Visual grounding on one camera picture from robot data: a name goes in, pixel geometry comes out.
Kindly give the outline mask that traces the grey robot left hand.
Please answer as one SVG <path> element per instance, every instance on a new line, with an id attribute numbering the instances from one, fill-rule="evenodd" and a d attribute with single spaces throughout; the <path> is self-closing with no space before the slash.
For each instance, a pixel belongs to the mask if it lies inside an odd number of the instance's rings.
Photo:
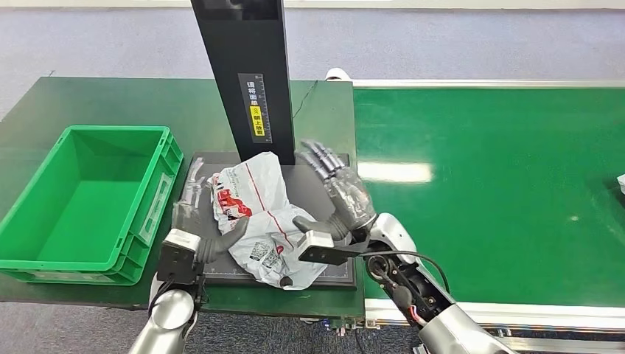
<path id="1" fill-rule="evenodd" d="M 230 221 L 214 205 L 212 164 L 195 157 L 186 174 L 181 196 L 173 204 L 172 229 L 175 239 L 195 252 L 195 262 L 209 264 L 225 254 L 246 232 L 249 217 Z"/>

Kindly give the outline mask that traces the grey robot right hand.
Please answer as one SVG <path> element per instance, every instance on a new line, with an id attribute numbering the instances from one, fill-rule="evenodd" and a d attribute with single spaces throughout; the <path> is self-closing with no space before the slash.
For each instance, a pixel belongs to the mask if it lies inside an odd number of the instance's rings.
<path id="1" fill-rule="evenodd" d="M 374 221 L 377 213 L 371 196 L 356 171 L 318 141 L 305 139 L 301 145 L 304 149 L 296 155 L 320 178 L 335 211 L 325 221 L 296 216 L 294 225 L 301 232 L 326 232 L 339 241 Z"/>

